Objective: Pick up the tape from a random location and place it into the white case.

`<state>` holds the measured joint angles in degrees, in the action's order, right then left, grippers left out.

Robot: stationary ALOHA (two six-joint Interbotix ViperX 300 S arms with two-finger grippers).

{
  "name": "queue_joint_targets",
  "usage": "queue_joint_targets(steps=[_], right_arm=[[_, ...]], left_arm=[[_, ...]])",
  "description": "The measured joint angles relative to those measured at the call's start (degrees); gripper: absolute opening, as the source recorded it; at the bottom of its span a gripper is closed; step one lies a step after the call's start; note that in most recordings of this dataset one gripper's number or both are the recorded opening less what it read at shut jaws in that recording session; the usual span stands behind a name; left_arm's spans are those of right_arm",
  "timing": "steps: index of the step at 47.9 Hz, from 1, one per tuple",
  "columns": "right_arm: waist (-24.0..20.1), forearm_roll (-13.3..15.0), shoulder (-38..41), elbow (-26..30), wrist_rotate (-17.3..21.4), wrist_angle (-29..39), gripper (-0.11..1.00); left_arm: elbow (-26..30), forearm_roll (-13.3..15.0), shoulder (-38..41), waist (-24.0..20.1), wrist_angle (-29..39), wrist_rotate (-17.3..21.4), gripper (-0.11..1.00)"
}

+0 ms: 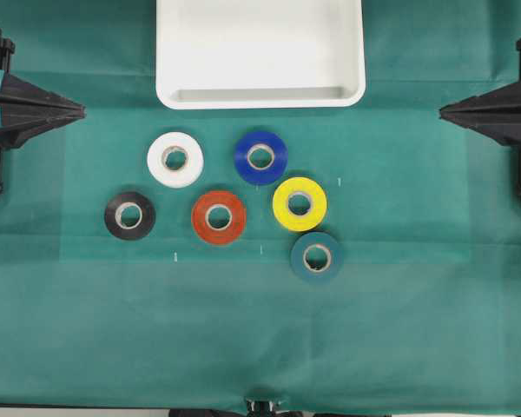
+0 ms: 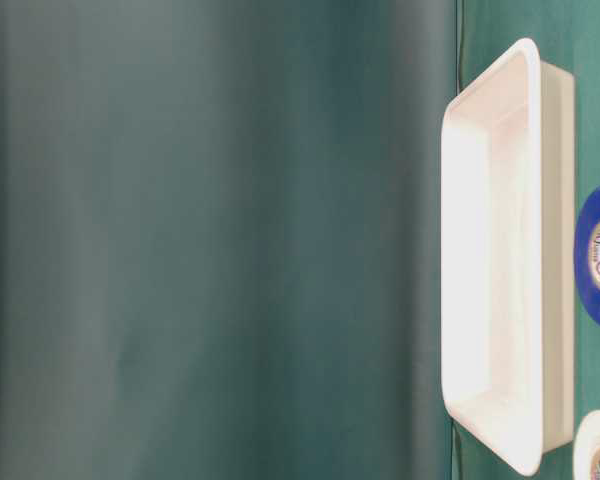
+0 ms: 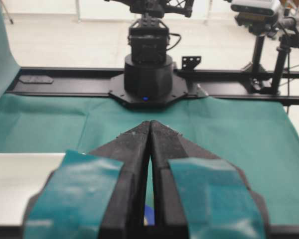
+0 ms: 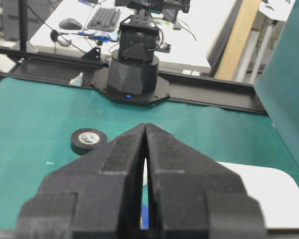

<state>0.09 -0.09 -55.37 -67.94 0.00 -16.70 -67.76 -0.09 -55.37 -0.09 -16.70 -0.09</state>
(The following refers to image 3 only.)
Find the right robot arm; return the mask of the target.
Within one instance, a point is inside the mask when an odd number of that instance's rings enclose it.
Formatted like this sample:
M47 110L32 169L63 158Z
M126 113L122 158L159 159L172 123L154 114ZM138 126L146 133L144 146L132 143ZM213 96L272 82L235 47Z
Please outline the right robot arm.
M109 95L130 107L163 107L185 97L205 98L197 85L190 93L184 78L175 73L167 54L172 33L162 22L166 13L191 17L192 0L124 0L130 12L140 14L130 27L124 72L110 79Z

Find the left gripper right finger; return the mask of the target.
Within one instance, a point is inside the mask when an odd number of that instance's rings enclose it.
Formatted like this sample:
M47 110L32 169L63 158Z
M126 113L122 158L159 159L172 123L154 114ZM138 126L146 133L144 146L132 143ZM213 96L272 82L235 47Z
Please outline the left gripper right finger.
M153 120L155 222L174 239L268 239L266 203L242 169Z

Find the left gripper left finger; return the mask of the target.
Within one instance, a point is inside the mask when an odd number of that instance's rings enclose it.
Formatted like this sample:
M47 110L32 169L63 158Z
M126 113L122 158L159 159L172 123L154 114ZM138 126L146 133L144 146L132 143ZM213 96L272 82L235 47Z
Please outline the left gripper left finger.
M150 123L88 154L67 151L28 203L25 239L131 239L144 224Z

